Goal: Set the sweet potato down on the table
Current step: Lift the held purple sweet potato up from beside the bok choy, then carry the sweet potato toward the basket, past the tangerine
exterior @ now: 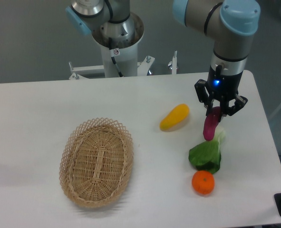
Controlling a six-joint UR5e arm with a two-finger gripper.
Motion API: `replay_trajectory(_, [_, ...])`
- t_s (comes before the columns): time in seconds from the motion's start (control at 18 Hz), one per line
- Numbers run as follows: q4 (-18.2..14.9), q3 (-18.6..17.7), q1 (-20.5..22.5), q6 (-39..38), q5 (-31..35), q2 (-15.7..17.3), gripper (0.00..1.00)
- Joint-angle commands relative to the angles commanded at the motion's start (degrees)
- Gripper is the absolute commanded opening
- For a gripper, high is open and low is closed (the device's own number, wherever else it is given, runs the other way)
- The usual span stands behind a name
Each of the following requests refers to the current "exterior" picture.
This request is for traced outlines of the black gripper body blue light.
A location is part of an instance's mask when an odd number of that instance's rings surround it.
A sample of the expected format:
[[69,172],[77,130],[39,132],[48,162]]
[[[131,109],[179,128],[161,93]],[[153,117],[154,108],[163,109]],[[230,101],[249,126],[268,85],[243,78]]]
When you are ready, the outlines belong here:
[[238,95],[238,87],[242,77],[242,72],[235,75],[224,75],[223,68],[218,65],[216,69],[210,67],[207,78],[208,100],[207,106],[213,106],[213,100],[225,102],[235,100],[236,103],[243,104],[243,97]]

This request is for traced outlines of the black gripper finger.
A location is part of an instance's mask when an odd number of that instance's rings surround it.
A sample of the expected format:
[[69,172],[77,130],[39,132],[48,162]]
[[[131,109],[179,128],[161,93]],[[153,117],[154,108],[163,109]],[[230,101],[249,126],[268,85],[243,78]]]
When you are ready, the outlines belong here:
[[196,94],[200,103],[206,108],[206,116],[213,110],[213,101],[215,99],[215,86],[208,81],[199,79],[195,85]]
[[225,96],[221,96],[220,99],[220,114],[218,121],[220,122],[222,120],[223,116],[232,116],[238,111],[240,111],[244,106],[247,104],[248,99],[243,96],[236,95],[234,105],[229,106],[229,100]]

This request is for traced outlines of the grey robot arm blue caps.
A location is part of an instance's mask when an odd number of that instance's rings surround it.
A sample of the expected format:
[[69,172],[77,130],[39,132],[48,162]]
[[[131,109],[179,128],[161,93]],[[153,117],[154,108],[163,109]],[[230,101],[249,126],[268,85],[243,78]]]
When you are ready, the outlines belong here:
[[[207,80],[195,84],[207,114],[220,103],[218,119],[240,111],[247,98],[238,86],[258,29],[260,6],[254,0],[175,0],[173,16],[214,40]],[[71,24],[92,35],[101,46],[106,77],[137,75],[137,44],[143,37],[141,19],[127,0],[73,0],[66,8]]]

